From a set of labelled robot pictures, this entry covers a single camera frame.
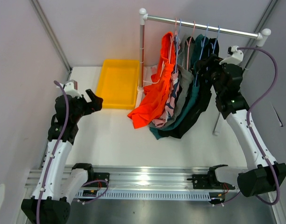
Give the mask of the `teal shorts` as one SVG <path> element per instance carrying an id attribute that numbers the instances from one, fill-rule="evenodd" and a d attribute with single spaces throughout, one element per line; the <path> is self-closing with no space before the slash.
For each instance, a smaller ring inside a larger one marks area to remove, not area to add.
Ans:
<path id="1" fill-rule="evenodd" d="M 179 91 L 175 94 L 174 114 L 163 127 L 150 124 L 150 131 L 157 140 L 165 137 L 182 138 L 207 109 L 211 98 L 210 86 L 195 80 L 193 67 L 200 58 L 208 55 L 208 50 L 204 54 L 202 49 L 208 41 L 204 35 L 198 35 L 195 39 L 188 37 L 181 42 L 177 58 L 180 81 Z"/>

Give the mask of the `black shorts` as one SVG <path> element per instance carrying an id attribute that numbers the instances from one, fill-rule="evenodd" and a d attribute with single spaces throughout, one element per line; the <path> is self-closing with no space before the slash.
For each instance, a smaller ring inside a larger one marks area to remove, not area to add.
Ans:
<path id="1" fill-rule="evenodd" d="M 206 46 L 204 47 L 201 59 L 208 58 L 205 56 L 205 49 Z M 176 121 L 176 125 L 173 127 L 173 129 L 158 130 L 155 128 L 150 128 L 150 131 L 153 133 L 157 140 L 169 136 L 180 139 L 197 122 L 200 114 L 206 111 L 212 96 L 212 85 L 199 76 L 197 79 L 196 87 L 193 86 L 193 81 L 189 86 L 185 105 L 182 109 L 180 118 Z"/>

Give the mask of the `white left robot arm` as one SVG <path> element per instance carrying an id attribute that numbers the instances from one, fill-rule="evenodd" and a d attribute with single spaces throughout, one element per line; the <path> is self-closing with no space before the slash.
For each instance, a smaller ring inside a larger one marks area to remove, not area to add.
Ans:
<path id="1" fill-rule="evenodd" d="M 103 99 L 91 89 L 86 90 L 87 102 L 76 90 L 66 91 L 55 100 L 56 113 L 48 130 L 48 149 L 38 184 L 29 199 L 23 199 L 21 209 L 33 224 L 65 224 L 71 203 L 81 186 L 95 181 L 90 163 L 77 163 L 62 182 L 66 160 L 78 132 L 78 122 L 86 115 L 102 109 Z"/>

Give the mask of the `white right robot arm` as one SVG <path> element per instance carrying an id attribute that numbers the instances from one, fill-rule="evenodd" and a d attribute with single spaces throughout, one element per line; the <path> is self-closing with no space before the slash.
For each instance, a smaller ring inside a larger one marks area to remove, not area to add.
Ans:
<path id="1" fill-rule="evenodd" d="M 244 172 L 228 165 L 215 166 L 214 172 L 207 176 L 207 184 L 214 189 L 223 183 L 237 186 L 245 197 L 273 191 L 279 197 L 286 164 L 277 162 L 253 122 L 250 107 L 240 92 L 242 68 L 212 54 L 198 60 L 195 70 L 198 77 L 214 87 L 216 107 L 235 133 L 248 168 Z"/>

